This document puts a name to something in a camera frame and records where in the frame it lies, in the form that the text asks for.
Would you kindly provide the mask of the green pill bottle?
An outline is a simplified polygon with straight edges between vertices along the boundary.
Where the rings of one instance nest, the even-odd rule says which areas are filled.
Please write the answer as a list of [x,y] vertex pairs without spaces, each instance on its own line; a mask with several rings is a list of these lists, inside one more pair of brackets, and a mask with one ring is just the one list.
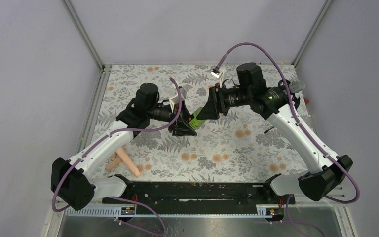
[[205,123],[205,120],[197,118],[198,114],[201,112],[202,109],[203,109],[203,107],[199,107],[188,118],[188,124],[194,130],[197,130],[200,126],[202,126]]

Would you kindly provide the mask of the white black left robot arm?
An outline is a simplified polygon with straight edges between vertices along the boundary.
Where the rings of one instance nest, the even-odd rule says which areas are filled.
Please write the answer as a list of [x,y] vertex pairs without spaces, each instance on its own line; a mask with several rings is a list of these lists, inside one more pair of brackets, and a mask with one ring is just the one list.
[[54,193],[53,211],[63,211],[56,207],[57,198],[74,210],[81,210],[100,198],[116,197],[122,203],[133,198],[132,188],[123,179],[117,176],[93,178],[93,174],[140,133],[166,128],[174,135],[178,133],[178,128],[184,126],[183,115],[187,112],[186,91],[178,85],[175,88],[175,96],[160,102],[158,87],[153,83],[142,84],[103,135],[69,159],[57,158],[53,162],[50,186]]

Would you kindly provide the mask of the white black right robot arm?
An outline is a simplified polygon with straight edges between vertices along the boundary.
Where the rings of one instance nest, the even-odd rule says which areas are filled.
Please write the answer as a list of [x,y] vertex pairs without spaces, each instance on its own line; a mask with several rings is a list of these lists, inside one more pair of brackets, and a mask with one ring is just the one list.
[[253,62],[241,64],[236,72],[239,84],[226,88],[225,71],[212,67],[211,74],[219,82],[209,88],[208,100],[196,119],[218,120],[220,115],[227,115],[230,108],[248,105],[282,133],[307,167],[303,174],[276,174],[267,179],[264,199],[276,203],[283,195],[294,194],[304,194],[313,201],[327,198],[328,193],[346,177],[352,159],[348,155],[339,156],[317,137],[297,113],[290,90],[281,86],[268,87],[259,65]]

